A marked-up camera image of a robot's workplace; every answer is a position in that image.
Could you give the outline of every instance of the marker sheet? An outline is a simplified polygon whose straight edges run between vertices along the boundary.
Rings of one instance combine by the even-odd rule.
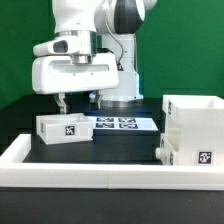
[[[152,118],[88,117],[94,129],[158,131]]]

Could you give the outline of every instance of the green background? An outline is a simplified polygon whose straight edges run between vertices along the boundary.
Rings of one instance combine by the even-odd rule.
[[[53,38],[50,0],[1,0],[0,109],[33,94],[35,44]],[[137,32],[141,92],[224,96],[224,1],[159,0]]]

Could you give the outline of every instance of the table surface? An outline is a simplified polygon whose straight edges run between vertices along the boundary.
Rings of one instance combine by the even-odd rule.
[[[91,111],[87,96],[69,96],[72,112],[150,117],[158,132],[94,131],[93,142],[46,146],[35,135],[37,115],[58,113],[53,96],[24,96],[0,111],[0,152],[21,133],[32,134],[25,162],[160,164],[154,151],[164,131],[161,99],[142,106]],[[223,223],[224,192],[0,188],[0,223]]]

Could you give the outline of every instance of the large white box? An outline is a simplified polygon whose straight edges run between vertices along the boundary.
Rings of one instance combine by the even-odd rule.
[[[165,133],[157,158],[164,165],[224,166],[224,100],[165,95]]]

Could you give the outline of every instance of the white plastic panel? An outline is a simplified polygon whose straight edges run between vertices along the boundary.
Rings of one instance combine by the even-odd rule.
[[[30,141],[30,135],[20,135],[13,145],[17,152],[27,152]],[[11,147],[2,158],[10,154]],[[1,187],[224,190],[224,167],[35,164],[21,159],[1,160]]]

